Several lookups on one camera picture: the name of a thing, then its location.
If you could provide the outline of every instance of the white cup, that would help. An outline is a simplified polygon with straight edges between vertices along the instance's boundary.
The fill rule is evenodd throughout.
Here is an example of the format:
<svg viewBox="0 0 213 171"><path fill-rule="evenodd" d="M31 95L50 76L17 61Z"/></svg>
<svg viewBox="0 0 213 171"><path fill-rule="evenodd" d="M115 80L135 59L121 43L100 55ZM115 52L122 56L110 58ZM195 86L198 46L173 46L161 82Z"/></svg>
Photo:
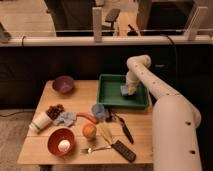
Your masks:
<svg viewBox="0 0 213 171"><path fill-rule="evenodd" d="M41 112L29 125L29 128L39 133L43 128L49 125L52 122L52 119L47 115L46 112Z"/></svg>

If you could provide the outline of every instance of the black handle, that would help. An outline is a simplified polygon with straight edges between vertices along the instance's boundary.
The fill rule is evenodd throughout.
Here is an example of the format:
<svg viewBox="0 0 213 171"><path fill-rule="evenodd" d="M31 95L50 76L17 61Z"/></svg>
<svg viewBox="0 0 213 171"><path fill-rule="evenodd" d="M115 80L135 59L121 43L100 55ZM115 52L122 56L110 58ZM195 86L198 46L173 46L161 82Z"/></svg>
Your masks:
<svg viewBox="0 0 213 171"><path fill-rule="evenodd" d="M124 124L124 125L122 126L122 129L123 129L124 134L125 134L126 137L128 138L128 140L133 144L133 143L134 143L134 140L133 140L132 135L131 135L131 133L130 133L128 127L126 126L126 124Z"/></svg>

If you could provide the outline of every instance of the orange bowl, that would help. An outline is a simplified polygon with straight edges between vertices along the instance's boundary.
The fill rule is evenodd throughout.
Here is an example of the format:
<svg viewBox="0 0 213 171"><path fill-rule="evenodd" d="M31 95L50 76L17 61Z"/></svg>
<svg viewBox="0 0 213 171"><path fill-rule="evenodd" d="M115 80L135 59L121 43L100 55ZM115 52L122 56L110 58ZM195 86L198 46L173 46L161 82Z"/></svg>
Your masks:
<svg viewBox="0 0 213 171"><path fill-rule="evenodd" d="M68 75L57 77L52 84L55 91L61 94L70 93L74 88L74 79Z"/></svg>
<svg viewBox="0 0 213 171"><path fill-rule="evenodd" d="M50 135L47 143L49 152L59 157L72 151L74 146L74 134L67 128L60 128L54 131Z"/></svg>

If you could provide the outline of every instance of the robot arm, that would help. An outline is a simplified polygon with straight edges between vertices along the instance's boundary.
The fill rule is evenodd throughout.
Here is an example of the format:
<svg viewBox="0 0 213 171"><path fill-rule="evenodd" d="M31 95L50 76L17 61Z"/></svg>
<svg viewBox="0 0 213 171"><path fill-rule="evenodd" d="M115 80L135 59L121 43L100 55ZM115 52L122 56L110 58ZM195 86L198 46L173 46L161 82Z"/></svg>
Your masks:
<svg viewBox="0 0 213 171"><path fill-rule="evenodd" d="M141 81L157 102L153 108L153 161L155 171L201 171L196 128L199 110L177 90L151 73L148 55L127 61L128 94L134 94Z"/></svg>

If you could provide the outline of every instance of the purple bowl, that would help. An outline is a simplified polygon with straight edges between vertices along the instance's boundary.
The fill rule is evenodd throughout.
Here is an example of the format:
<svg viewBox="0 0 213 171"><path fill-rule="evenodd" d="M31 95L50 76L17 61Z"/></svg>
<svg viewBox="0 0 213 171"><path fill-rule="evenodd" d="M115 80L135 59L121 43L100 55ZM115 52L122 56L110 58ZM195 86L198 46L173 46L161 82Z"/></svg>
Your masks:
<svg viewBox="0 0 213 171"><path fill-rule="evenodd" d="M69 93L74 88L74 79L66 75L57 77L53 81L52 87L61 94Z"/></svg>

